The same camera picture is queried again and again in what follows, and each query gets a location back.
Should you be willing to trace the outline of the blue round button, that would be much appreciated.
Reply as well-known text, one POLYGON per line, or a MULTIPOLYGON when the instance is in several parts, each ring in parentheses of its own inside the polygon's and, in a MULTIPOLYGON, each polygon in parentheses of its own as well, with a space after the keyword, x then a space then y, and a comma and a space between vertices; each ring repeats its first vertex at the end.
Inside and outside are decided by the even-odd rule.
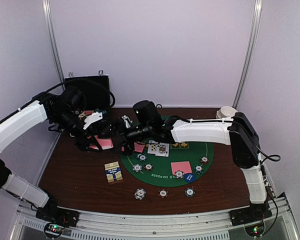
POLYGON ((196 180, 196 176, 193 173, 187 173, 184 175, 184 180, 187 183, 193 183, 196 180))

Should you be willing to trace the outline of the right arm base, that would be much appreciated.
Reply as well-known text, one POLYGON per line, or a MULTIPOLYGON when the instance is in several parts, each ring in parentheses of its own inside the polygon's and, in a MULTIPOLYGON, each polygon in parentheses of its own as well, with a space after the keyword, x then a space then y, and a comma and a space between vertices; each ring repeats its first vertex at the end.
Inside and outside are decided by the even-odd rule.
POLYGON ((232 226, 239 226, 261 221, 271 217, 273 214, 271 210, 262 207, 245 207, 229 212, 232 226))

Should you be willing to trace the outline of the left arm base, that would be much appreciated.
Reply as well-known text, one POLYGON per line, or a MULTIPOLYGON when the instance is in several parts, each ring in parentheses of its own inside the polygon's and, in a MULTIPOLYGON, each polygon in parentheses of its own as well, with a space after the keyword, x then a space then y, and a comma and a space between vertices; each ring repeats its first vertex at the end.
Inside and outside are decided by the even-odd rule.
POLYGON ((47 210, 39 208, 35 217, 47 222, 56 223, 63 227, 76 227, 79 220, 80 213, 75 210, 68 210, 65 208, 57 208, 55 210, 47 210))

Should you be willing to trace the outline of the green blue chip stack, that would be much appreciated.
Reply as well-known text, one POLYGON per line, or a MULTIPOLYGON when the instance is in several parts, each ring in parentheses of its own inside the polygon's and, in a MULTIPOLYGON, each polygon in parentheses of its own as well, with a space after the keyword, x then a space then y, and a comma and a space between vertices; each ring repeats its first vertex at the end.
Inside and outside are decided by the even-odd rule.
POLYGON ((195 190, 193 188, 187 188, 185 190, 185 195, 188 197, 188 198, 191 198, 195 195, 195 190))

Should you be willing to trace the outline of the dealt pink card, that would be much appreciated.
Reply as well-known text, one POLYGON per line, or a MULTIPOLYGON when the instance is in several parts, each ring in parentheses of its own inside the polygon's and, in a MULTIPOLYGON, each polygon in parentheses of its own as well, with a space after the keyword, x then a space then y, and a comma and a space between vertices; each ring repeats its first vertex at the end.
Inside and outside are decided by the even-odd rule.
POLYGON ((171 162, 170 166, 173 175, 175 175, 177 171, 182 171, 184 174, 193 172, 191 163, 189 161, 171 162))
POLYGON ((140 143, 137 143, 135 142, 134 143, 134 152, 137 152, 137 153, 142 153, 145 149, 145 144, 140 144, 140 143))

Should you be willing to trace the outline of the pink playing card deck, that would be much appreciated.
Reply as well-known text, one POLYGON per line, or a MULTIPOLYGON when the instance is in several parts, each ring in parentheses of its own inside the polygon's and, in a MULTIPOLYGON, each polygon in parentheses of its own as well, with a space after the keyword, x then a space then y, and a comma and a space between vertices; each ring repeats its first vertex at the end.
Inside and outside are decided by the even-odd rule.
MULTIPOLYGON (((98 138, 97 135, 95 135, 94 138, 98 141, 98 144, 100 145, 102 150, 108 150, 114 147, 113 142, 110 138, 98 138)), ((99 150, 96 144, 90 145, 89 148, 93 150, 99 150)))

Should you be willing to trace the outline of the brown chip stack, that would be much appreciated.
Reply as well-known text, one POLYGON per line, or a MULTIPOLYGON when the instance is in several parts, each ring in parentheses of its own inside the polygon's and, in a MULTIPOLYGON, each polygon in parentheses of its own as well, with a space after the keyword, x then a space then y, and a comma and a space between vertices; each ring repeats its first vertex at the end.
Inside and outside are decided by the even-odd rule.
POLYGON ((160 198, 166 198, 168 196, 168 191, 165 190, 165 189, 161 189, 159 192, 158 192, 158 196, 160 198))

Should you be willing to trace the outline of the blue white chip stack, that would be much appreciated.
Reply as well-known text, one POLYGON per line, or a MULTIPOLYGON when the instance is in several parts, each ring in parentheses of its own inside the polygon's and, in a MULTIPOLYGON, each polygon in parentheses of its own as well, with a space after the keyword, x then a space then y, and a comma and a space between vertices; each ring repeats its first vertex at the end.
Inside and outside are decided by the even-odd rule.
POLYGON ((146 190, 144 188, 138 188, 134 193, 134 197, 137 200, 143 200, 145 196, 146 196, 146 190))

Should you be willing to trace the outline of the blue white chips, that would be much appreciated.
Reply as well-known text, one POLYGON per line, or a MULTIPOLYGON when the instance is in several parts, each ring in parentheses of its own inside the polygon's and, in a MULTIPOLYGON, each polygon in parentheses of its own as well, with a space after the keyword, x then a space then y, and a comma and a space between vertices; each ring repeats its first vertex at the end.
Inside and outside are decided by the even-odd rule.
POLYGON ((176 179, 183 179, 184 176, 185 176, 185 173, 181 170, 177 170, 175 173, 174 173, 174 176, 176 179))
POLYGON ((132 166, 132 170, 136 173, 139 173, 143 170, 143 166, 141 164, 134 164, 132 166))

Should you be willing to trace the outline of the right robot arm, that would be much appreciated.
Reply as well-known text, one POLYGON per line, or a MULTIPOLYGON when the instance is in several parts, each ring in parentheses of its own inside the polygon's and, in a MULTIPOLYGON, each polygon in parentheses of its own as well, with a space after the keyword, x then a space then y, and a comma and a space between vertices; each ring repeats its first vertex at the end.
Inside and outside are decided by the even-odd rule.
POLYGON ((256 221, 268 209, 269 197, 262 172, 266 160, 278 162, 278 154, 265 155, 259 144, 258 134, 242 112, 230 118, 193 120, 172 115, 166 120, 159 113, 144 115, 138 125, 126 115, 116 120, 115 126, 121 137, 120 144, 114 150, 117 154, 130 156, 138 141, 152 139, 154 153, 166 158, 171 144, 183 142, 219 143, 231 146, 232 160, 244 174, 249 191, 250 205, 246 207, 246 216, 256 221))

